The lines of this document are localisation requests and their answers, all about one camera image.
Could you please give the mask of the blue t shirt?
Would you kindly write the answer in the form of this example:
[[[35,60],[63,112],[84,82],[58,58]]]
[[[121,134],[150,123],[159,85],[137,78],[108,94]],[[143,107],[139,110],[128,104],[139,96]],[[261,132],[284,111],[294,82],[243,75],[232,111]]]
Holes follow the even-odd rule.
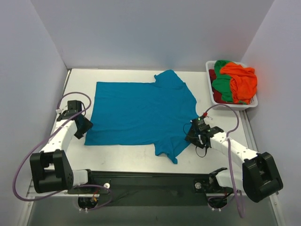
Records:
[[[85,145],[150,145],[173,163],[189,145],[185,124],[197,117],[186,83],[167,70],[155,81],[97,82]]]

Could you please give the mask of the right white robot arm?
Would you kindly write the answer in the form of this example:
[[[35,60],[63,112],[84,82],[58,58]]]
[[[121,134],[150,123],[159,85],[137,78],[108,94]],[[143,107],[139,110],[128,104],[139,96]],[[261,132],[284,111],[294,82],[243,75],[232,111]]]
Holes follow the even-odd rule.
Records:
[[[191,125],[185,135],[186,141],[196,148],[205,151],[215,149],[228,157],[230,163],[239,166],[238,170],[234,170],[232,166],[221,167],[209,173],[206,179],[196,179],[196,192],[238,190],[244,192],[251,201],[259,202],[283,189],[275,160],[268,152],[259,153],[243,146],[227,137],[219,127]]]

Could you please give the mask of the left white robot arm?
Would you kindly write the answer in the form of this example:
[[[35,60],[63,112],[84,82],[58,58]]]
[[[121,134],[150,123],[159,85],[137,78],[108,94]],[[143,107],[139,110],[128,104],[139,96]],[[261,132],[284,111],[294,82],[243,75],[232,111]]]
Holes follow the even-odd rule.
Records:
[[[30,156],[32,180],[37,193],[69,190],[74,186],[85,194],[94,191],[95,182],[88,177],[89,170],[73,170],[66,155],[71,140],[83,138],[92,126],[92,122],[82,114],[71,120],[64,114],[58,116],[54,136],[40,152]]]

